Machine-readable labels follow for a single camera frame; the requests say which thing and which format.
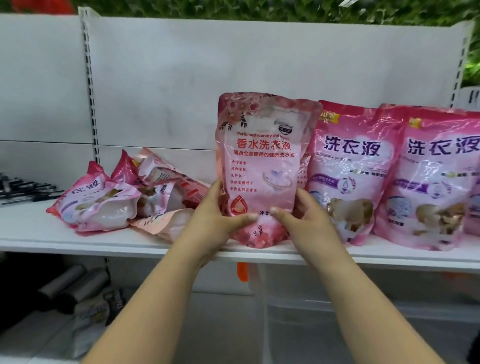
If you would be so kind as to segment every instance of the forearm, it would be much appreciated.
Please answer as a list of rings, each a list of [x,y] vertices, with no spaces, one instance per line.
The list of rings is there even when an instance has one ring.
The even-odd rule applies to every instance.
[[[96,343],[84,364],[167,364],[175,355],[199,267],[175,247]]]
[[[345,342],[359,364],[441,364],[442,359],[353,262],[314,263]]]

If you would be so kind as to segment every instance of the plastic roll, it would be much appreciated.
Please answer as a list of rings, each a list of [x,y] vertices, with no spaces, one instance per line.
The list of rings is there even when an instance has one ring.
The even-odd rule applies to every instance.
[[[104,268],[92,269],[56,298],[55,307],[71,315],[77,303],[96,296],[109,282],[110,276]]]
[[[37,309],[40,311],[53,309],[53,300],[86,273],[87,270],[84,266],[80,264],[74,265],[40,288],[36,292]]]

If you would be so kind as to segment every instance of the green leaf wall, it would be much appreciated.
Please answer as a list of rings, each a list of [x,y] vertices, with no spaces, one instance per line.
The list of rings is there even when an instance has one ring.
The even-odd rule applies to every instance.
[[[0,11],[8,11],[0,0]],[[463,86],[480,85],[480,0],[72,0],[102,16],[450,26],[475,19]]]

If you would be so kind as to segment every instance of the hand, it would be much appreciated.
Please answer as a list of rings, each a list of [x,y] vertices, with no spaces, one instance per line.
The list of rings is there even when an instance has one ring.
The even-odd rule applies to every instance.
[[[172,247],[172,250],[198,264],[198,268],[212,259],[232,233],[258,219],[258,214],[223,216],[219,208],[221,189],[221,181],[212,184]]]
[[[338,264],[351,260],[330,216],[307,191],[298,188],[293,214],[278,207],[270,212],[290,233],[300,255],[312,266]]]

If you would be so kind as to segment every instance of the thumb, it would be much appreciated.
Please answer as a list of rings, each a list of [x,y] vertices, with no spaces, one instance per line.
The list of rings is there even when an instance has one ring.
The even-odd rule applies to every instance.
[[[271,207],[269,210],[273,217],[275,217],[283,226],[285,226],[288,231],[290,231],[290,229],[293,228],[295,223],[298,221],[298,219],[293,217],[292,214],[281,208]]]
[[[241,214],[237,216],[228,217],[228,231],[233,233],[238,229],[248,226],[258,219],[258,214]]]

